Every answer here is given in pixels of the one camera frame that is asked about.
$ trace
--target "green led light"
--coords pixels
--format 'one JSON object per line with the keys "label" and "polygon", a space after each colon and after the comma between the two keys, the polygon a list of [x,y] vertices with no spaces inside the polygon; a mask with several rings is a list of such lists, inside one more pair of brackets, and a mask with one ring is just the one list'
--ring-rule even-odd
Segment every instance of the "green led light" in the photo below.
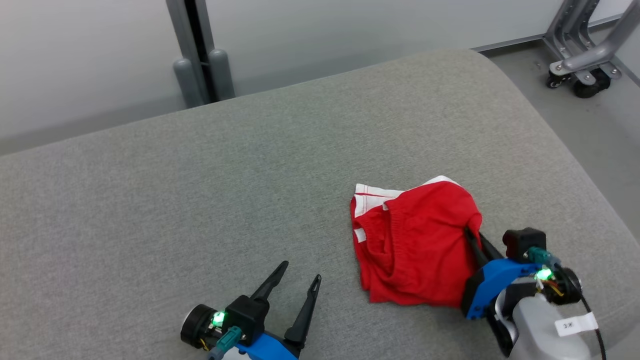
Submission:
{"label": "green led light", "polygon": [[218,311],[213,314],[213,319],[211,319],[211,323],[215,327],[222,327],[222,323],[225,321],[225,314],[222,311]]}
{"label": "green led light", "polygon": [[536,277],[540,280],[549,280],[553,275],[553,271],[547,268],[544,268],[536,273]]}

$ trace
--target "blue bracket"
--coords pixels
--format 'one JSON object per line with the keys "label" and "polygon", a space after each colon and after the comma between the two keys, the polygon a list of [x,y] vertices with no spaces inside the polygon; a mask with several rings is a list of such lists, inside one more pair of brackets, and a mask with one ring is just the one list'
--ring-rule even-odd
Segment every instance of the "blue bracket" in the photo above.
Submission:
{"label": "blue bracket", "polygon": [[521,264],[512,259],[491,260],[480,268],[469,280],[463,296],[463,312],[467,319],[484,316],[484,311],[493,298],[519,277],[529,276],[542,268],[542,264]]}
{"label": "blue bracket", "polygon": [[298,360],[281,342],[267,334],[260,335],[250,347],[240,344],[236,347],[252,360]]}

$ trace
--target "black cable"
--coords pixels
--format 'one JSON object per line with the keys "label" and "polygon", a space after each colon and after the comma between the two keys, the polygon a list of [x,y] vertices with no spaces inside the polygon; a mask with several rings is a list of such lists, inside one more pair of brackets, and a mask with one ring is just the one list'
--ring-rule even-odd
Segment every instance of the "black cable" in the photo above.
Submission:
{"label": "black cable", "polygon": [[[582,290],[573,282],[573,279],[567,276],[566,272],[564,272],[564,269],[562,269],[561,266],[557,268],[557,271],[564,277],[565,282],[570,283],[571,287],[573,287],[574,290],[578,291],[578,293],[580,294],[580,300],[582,301],[582,305],[584,305],[584,309],[587,311],[587,313],[590,313],[591,307],[589,306],[587,299],[584,298],[584,294],[582,294]],[[567,286],[566,291],[568,295],[573,290],[569,286]],[[598,329],[595,329],[594,331],[596,333],[596,337],[598,338],[598,344],[600,345],[600,355],[602,356],[602,360],[607,360],[607,353],[604,350],[604,341],[602,340],[602,334],[600,333],[600,329],[598,328]]]}

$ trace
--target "metal stand leg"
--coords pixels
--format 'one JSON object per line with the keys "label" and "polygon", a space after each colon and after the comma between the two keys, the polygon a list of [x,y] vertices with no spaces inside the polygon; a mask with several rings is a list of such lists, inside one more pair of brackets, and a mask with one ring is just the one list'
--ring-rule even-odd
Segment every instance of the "metal stand leg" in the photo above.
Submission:
{"label": "metal stand leg", "polygon": [[[611,34],[594,46],[589,36],[588,23],[599,2],[600,0],[565,0],[551,23],[544,41],[561,60],[549,66],[549,87],[557,87],[574,75],[584,86],[606,84],[607,88],[610,79],[621,76],[620,70],[609,60],[640,22],[640,0],[632,0]],[[568,46],[569,43],[575,44],[577,51],[573,51]]]}

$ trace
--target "gray floor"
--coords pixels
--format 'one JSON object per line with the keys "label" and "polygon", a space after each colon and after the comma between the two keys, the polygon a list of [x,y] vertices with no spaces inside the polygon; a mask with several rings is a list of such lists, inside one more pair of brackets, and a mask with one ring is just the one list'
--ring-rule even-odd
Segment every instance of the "gray floor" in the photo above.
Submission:
{"label": "gray floor", "polygon": [[[606,34],[603,29],[593,38]],[[640,87],[623,76],[591,99],[574,96],[571,84],[549,89],[554,60],[541,41],[483,54],[528,98],[640,239]],[[607,353],[612,360],[640,359],[640,327]]]}

